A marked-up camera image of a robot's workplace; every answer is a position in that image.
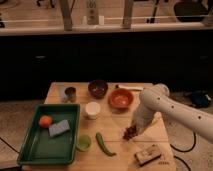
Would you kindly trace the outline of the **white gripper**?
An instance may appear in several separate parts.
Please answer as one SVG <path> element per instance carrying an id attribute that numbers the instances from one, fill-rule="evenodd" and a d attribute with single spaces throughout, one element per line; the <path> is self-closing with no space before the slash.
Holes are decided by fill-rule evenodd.
<path id="1" fill-rule="evenodd" d="M 136 128 L 135 135 L 142 134 L 152 123 L 156 111 L 139 104 L 134 110 L 131 125 Z"/>

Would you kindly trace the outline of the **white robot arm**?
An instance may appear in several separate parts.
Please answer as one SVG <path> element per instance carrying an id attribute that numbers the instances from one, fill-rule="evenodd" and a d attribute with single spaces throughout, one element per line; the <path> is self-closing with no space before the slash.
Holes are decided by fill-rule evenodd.
<path id="1" fill-rule="evenodd" d="M 165 84 L 144 88 L 139 94 L 139 100 L 132 117 L 132 124 L 138 134 L 143 133 L 151 124 L 155 113 L 160 112 L 213 144 L 213 115 L 172 100 Z"/>

